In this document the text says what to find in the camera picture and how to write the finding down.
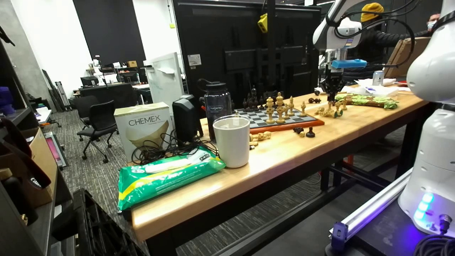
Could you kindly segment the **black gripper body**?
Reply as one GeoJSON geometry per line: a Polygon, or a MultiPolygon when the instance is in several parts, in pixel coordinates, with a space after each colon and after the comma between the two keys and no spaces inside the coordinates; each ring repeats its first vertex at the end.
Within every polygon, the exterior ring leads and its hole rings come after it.
{"type": "Polygon", "coordinates": [[[322,86],[329,96],[334,98],[344,86],[343,74],[332,71],[329,66],[326,66],[322,86]]]}

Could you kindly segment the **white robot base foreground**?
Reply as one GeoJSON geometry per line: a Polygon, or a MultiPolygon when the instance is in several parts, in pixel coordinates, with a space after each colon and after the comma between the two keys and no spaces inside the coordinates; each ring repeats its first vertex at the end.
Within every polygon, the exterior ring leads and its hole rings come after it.
{"type": "Polygon", "coordinates": [[[407,79],[421,99],[438,102],[424,122],[400,207],[427,233],[455,236],[455,0],[443,0],[427,48],[407,79]]]}

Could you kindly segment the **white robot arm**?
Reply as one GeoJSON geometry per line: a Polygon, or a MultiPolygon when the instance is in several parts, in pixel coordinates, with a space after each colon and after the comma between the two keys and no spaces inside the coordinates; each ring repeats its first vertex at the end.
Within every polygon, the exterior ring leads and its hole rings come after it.
{"type": "Polygon", "coordinates": [[[313,32],[313,45],[319,49],[319,85],[333,101],[344,86],[343,72],[363,69],[367,61],[349,58],[363,34],[363,24],[350,18],[349,10],[363,0],[334,0],[327,14],[313,32]]]}

